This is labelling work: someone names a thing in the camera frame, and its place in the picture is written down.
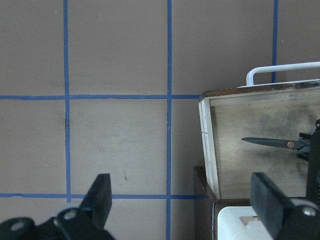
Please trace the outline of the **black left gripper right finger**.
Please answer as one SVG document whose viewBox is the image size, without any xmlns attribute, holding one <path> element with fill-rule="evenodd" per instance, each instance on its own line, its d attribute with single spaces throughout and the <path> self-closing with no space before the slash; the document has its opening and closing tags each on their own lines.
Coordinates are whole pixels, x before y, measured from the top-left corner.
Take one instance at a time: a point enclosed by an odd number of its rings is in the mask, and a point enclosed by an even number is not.
<svg viewBox="0 0 320 240">
<path fill-rule="evenodd" d="M 320 208 L 287 197 L 263 172 L 251 175 L 250 204 L 273 240 L 318 240 Z"/>
</svg>

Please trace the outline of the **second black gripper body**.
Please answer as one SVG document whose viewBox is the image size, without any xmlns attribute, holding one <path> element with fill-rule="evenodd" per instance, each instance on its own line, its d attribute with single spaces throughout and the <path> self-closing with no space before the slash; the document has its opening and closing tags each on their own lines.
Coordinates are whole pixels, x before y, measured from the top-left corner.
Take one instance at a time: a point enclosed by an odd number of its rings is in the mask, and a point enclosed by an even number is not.
<svg viewBox="0 0 320 240">
<path fill-rule="evenodd" d="M 320 197 L 320 120 L 315 122 L 316 130 L 311 135 L 310 153 L 308 157 L 308 170 L 306 181 L 306 197 Z"/>
</svg>

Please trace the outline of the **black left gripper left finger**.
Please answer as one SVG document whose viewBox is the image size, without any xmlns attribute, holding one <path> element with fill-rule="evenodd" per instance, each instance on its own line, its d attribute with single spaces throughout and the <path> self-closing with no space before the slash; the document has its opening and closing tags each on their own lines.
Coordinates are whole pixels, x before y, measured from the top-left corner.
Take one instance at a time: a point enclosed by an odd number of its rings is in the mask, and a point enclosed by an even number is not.
<svg viewBox="0 0 320 240">
<path fill-rule="evenodd" d="M 78 206 L 68 205 L 46 222 L 36 225 L 29 217 L 0 224 L 2 240 L 113 240 L 105 230 L 112 207 L 111 178 L 98 174 Z"/>
</svg>

